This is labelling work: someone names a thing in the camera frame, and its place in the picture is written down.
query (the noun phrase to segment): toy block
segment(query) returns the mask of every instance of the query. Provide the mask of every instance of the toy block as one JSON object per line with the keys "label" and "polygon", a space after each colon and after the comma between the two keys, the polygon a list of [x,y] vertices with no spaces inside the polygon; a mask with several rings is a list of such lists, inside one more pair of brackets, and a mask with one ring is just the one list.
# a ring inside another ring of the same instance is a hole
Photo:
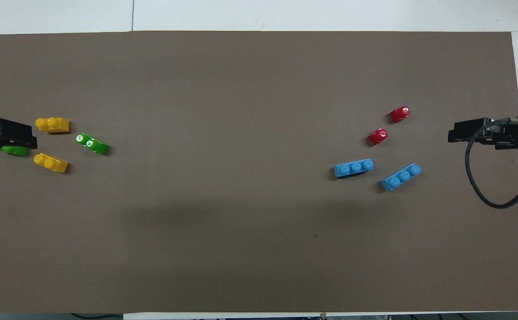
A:
{"label": "toy block", "polygon": [[385,138],[387,138],[387,131],[383,128],[379,128],[375,130],[372,134],[367,137],[371,143],[375,146],[376,144],[380,144]]}
{"label": "toy block", "polygon": [[3,146],[0,151],[15,154],[16,156],[27,156],[28,148],[20,146]]}
{"label": "toy block", "polygon": [[385,190],[391,191],[420,173],[421,167],[417,166],[417,164],[409,164],[409,166],[403,168],[403,170],[381,180],[381,185]]}
{"label": "toy block", "polygon": [[40,153],[33,157],[33,162],[54,172],[65,172],[68,162]]}
{"label": "toy block", "polygon": [[409,117],[410,113],[411,113],[411,111],[409,110],[409,108],[406,106],[403,106],[403,107],[399,107],[399,108],[389,112],[389,116],[391,117],[393,122],[399,122],[399,121]]}
{"label": "toy block", "polygon": [[69,132],[69,121],[63,118],[37,118],[36,126],[47,133]]}
{"label": "toy block", "polygon": [[371,159],[338,164],[338,166],[334,167],[336,178],[346,178],[347,176],[354,176],[369,170],[373,170],[373,161]]}
{"label": "toy block", "polygon": [[99,140],[93,138],[92,136],[81,133],[78,134],[75,138],[78,144],[82,144],[84,147],[88,148],[88,150],[91,150],[92,152],[96,152],[98,154],[104,154],[104,152],[107,150],[108,146]]}

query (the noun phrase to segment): brown paper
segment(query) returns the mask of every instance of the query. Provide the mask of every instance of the brown paper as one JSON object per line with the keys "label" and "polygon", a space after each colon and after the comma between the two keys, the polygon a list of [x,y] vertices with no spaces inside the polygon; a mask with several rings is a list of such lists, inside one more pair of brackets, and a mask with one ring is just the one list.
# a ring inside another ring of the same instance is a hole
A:
{"label": "brown paper", "polygon": [[[0,117],[71,121],[0,152],[0,312],[518,310],[518,204],[446,141],[517,113],[507,32],[0,35]],[[517,150],[471,158],[518,192]]]}

